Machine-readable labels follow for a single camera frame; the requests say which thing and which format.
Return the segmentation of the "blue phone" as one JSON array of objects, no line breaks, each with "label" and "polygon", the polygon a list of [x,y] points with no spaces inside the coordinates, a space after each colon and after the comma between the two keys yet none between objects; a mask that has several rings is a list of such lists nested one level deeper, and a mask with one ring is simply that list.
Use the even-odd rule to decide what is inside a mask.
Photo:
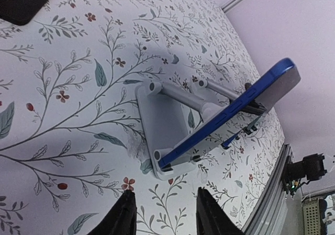
[{"label": "blue phone", "polygon": [[223,136],[228,134],[230,137],[233,135],[237,136],[239,131],[233,132],[226,127],[228,121],[237,116],[238,113],[248,113],[256,117],[263,116],[299,82],[300,75],[295,63],[289,58],[284,58],[270,68],[240,96],[220,86],[218,83],[208,80],[204,86],[205,88],[232,100],[227,107],[221,107],[205,101],[194,94],[179,92],[174,86],[162,88],[163,94],[198,110],[204,120],[204,124],[160,158],[158,160],[159,168],[163,169],[170,166],[173,161],[190,150],[200,150],[208,147],[209,138],[213,135]]},{"label": "blue phone", "polygon": [[229,139],[224,141],[220,146],[224,149],[227,150],[230,147],[230,144],[233,142],[233,140],[236,138],[236,135],[231,136]]}]

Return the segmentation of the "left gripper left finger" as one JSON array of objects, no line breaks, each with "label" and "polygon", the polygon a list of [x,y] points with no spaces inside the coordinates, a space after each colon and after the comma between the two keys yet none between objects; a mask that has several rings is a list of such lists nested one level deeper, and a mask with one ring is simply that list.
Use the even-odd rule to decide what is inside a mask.
[{"label": "left gripper left finger", "polygon": [[102,221],[88,235],[135,235],[136,231],[136,196],[131,190],[125,190]]}]

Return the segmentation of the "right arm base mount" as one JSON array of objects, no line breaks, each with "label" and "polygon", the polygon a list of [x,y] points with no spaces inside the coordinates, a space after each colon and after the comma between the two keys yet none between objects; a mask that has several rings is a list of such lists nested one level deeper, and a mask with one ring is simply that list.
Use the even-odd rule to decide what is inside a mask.
[{"label": "right arm base mount", "polygon": [[305,156],[298,162],[292,160],[292,155],[287,156],[281,177],[283,191],[294,196],[303,185],[322,179],[328,173],[324,160],[324,154],[317,153]]}]

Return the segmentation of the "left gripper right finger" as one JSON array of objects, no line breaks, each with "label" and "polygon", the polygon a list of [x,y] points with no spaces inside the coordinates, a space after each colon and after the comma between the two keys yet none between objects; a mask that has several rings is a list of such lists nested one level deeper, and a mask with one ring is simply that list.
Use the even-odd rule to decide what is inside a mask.
[{"label": "left gripper right finger", "polygon": [[243,235],[222,210],[211,193],[199,187],[196,199],[197,234],[204,235]]}]

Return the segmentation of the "white silver stand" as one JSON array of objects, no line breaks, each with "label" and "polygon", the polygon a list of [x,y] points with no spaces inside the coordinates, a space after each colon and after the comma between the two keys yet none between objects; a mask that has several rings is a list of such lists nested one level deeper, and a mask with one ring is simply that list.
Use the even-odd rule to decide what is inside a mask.
[{"label": "white silver stand", "polygon": [[[228,134],[223,136],[213,135],[209,138],[208,147],[200,150],[190,150],[166,168],[161,169],[158,166],[160,158],[204,124],[198,110],[163,94],[162,88],[174,86],[179,92],[194,94],[221,107],[229,106],[232,101],[230,98],[204,87],[208,80],[210,79],[197,81],[193,85],[192,92],[187,92],[170,83],[151,81],[146,81],[136,88],[136,98],[153,171],[155,176],[162,181],[194,170],[201,159],[201,152],[208,152],[216,147],[221,147],[220,145],[230,137]],[[256,116],[252,114],[238,113],[237,116],[226,123],[226,127],[230,131],[239,131],[239,134],[244,133],[242,128],[255,118]]]},{"label": "white silver stand", "polygon": [[251,123],[249,123],[244,129],[243,132],[247,135],[250,135],[252,132],[257,131],[256,125],[258,122],[262,119],[262,115],[257,116],[255,120],[253,120]]}]

